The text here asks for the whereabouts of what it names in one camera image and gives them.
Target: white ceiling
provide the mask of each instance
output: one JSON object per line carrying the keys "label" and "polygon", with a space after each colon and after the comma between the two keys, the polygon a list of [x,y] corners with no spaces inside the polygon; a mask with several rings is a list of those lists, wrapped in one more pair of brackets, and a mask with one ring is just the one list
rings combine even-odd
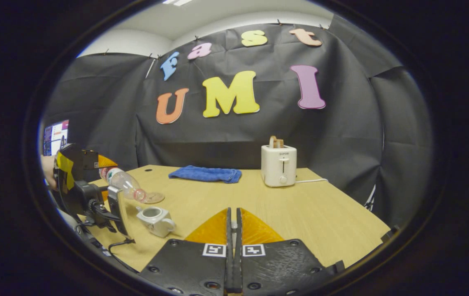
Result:
{"label": "white ceiling", "polygon": [[113,29],[143,30],[175,40],[226,17],[268,11],[298,12],[332,19],[333,14],[307,0],[193,0],[184,6],[159,4],[133,15]]}

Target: monitor screen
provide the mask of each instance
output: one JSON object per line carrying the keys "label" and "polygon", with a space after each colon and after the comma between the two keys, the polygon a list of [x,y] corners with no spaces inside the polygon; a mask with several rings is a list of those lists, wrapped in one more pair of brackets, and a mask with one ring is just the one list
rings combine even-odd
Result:
{"label": "monitor screen", "polygon": [[47,126],[44,129],[44,155],[56,155],[59,149],[67,144],[68,121],[64,120]]}

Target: screw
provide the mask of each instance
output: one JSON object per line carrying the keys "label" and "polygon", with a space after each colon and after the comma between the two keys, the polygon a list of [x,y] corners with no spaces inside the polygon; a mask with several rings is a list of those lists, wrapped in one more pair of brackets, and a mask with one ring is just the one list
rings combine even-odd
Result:
{"label": "screw", "polygon": [[205,283],[205,287],[207,287],[209,289],[219,289],[220,284],[216,283],[216,282],[207,282],[207,283]]}
{"label": "screw", "polygon": [[250,290],[258,290],[260,287],[262,287],[262,285],[259,283],[250,283],[249,285],[247,285],[247,288],[249,288]]}

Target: yellow letter m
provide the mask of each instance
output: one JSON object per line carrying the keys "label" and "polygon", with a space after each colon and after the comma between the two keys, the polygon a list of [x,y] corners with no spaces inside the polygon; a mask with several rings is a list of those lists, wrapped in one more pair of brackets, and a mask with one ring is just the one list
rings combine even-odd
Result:
{"label": "yellow letter m", "polygon": [[220,109],[216,107],[216,101],[225,114],[229,114],[236,98],[236,105],[233,111],[237,114],[255,113],[260,110],[260,106],[255,102],[253,93],[253,78],[257,74],[255,71],[241,71],[237,73],[231,86],[227,88],[220,77],[212,77],[203,81],[206,88],[207,101],[203,116],[215,117],[220,114]]}

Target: white cable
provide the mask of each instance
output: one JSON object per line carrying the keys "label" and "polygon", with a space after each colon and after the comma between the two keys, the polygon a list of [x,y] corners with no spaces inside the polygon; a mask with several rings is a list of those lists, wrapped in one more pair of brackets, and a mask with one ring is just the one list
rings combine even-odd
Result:
{"label": "white cable", "polygon": [[369,202],[372,201],[372,197],[374,197],[374,193],[375,193],[375,186],[376,186],[376,184],[374,184],[374,188],[371,190],[370,196],[369,196],[368,199],[366,200],[364,206],[366,206],[366,204],[368,204]]}
{"label": "white cable", "polygon": [[328,180],[328,179],[320,178],[320,179],[317,179],[317,180],[298,180],[298,181],[295,182],[295,183],[318,182],[318,181],[320,181],[320,180]]}
{"label": "white cable", "polygon": [[147,71],[147,73],[145,75],[145,79],[149,76],[150,69],[152,69],[152,65],[154,65],[154,60],[152,60],[152,63],[150,64],[150,68],[149,68],[149,70]]}

